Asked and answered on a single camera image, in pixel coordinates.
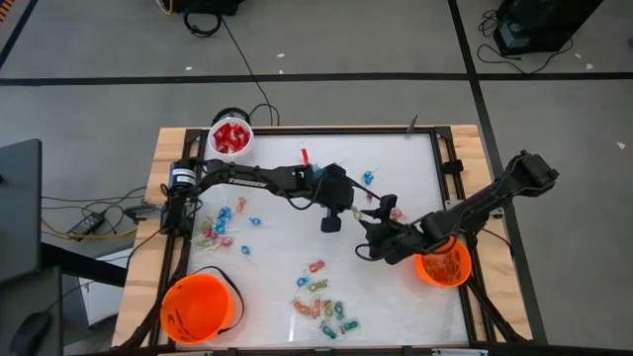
black stand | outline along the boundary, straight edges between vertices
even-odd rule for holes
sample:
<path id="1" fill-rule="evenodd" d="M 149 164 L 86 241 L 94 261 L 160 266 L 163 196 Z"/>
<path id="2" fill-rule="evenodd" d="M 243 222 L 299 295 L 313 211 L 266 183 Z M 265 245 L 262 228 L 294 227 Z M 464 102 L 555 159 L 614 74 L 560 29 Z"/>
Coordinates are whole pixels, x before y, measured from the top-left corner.
<path id="1" fill-rule="evenodd" d="M 108 262 L 82 256 L 61 247 L 41 243 L 42 268 L 59 266 L 61 273 L 124 287 L 128 270 Z"/>

bucket handle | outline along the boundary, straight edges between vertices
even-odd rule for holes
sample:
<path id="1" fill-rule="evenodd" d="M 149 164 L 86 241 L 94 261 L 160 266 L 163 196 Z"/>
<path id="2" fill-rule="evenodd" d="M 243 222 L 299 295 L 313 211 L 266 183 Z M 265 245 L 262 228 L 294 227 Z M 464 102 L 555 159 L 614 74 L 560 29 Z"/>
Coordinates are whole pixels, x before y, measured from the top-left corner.
<path id="1" fill-rule="evenodd" d="M 239 297 L 239 303 L 241 304 L 241 315 L 239 316 L 239 319 L 237 320 L 235 325 L 233 325 L 231 327 L 224 328 L 224 329 L 218 331 L 218 335 L 220 335 L 220 334 L 222 334 L 224 332 L 227 332 L 227 331 L 231 330 L 232 328 L 236 327 L 239 324 L 239 322 L 241 321 L 241 319 L 244 317 L 244 312 L 245 312 L 245 309 L 244 309 L 244 298 L 241 296 L 241 293 L 239 292 L 239 289 L 237 288 L 235 283 L 228 277 L 228 275 L 225 273 L 225 271 L 220 269 L 220 267 L 206 266 L 206 267 L 203 267 L 203 268 L 197 270 L 196 272 L 194 272 L 192 274 L 197 274 L 200 271 L 203 271 L 203 270 L 206 270 L 206 269 L 209 269 L 209 268 L 213 268 L 213 269 L 217 270 L 218 272 L 220 272 L 220 274 L 226 280 L 226 282 L 230 285 L 230 287 L 233 288 L 235 290 L 235 292 L 237 293 L 237 296 Z"/>
<path id="2" fill-rule="evenodd" d="M 225 117 L 228 114 L 239 114 L 241 116 L 241 118 L 238 118 L 238 119 L 242 119 L 242 120 L 246 121 L 246 123 L 250 126 L 250 117 L 248 116 L 248 114 L 245 111 L 243 111 L 243 110 L 241 110 L 239 108 L 225 108 L 225 109 L 220 110 L 216 114 L 214 119 L 211 121 L 211 126 L 217 124 L 218 121 L 221 118 Z"/>

power adapter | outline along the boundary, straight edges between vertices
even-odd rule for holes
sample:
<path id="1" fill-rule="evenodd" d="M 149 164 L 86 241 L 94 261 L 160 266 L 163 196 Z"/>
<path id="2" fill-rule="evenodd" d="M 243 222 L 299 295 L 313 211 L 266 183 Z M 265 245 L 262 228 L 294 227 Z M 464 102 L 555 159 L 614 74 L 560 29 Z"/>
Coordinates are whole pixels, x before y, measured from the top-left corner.
<path id="1" fill-rule="evenodd" d="M 97 228 L 99 228 L 99 226 L 101 226 L 105 220 L 106 218 L 104 217 L 103 213 L 90 213 L 90 215 L 85 217 L 81 222 L 70 229 L 68 233 L 78 235 L 91 234 Z"/>

red candy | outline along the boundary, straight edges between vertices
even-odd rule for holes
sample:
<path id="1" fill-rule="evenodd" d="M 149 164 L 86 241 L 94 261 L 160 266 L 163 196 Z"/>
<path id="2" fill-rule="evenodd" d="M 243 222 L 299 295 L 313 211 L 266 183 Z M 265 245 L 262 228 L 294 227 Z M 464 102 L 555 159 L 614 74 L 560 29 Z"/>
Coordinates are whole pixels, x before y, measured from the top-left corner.
<path id="1" fill-rule="evenodd" d="M 325 267 L 325 262 L 323 261 L 318 261 L 315 263 L 311 263 L 310 267 L 308 268 L 310 270 L 310 273 L 314 273 L 316 271 L 318 271 L 319 269 Z"/>
<path id="2" fill-rule="evenodd" d="M 250 134 L 237 124 L 224 124 L 215 133 L 216 150 L 220 153 L 236 153 L 250 141 Z"/>

floor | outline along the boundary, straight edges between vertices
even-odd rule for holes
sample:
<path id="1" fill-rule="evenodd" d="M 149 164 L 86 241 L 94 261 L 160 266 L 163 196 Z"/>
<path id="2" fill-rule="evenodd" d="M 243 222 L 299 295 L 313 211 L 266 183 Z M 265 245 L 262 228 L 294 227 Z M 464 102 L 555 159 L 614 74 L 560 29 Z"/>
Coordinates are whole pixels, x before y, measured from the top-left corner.
<path id="1" fill-rule="evenodd" d="M 479 125 L 495 171 L 520 149 L 542 154 L 559 182 L 515 209 L 548 341 L 633 349 L 633 3 L 605 0 L 532 80 L 475 56 L 490 42 L 477 31 L 481 14 L 499 3 L 245 1 L 227 22 L 283 125 L 407 124 L 418 114 L 419 124 Z M 43 141 L 49 196 L 122 195 L 146 182 L 159 128 L 208 126 L 224 107 L 263 101 L 224 30 L 194 38 L 153 0 L 16 0 L 0 48 L 0 145 Z M 254 122 L 267 125 L 265 113 Z M 45 217 L 67 228 L 80 216 Z M 130 243 L 43 239 L 90 256 Z M 113 327 L 86 330 L 79 305 L 76 294 L 64 301 L 68 352 L 102 347 Z"/>

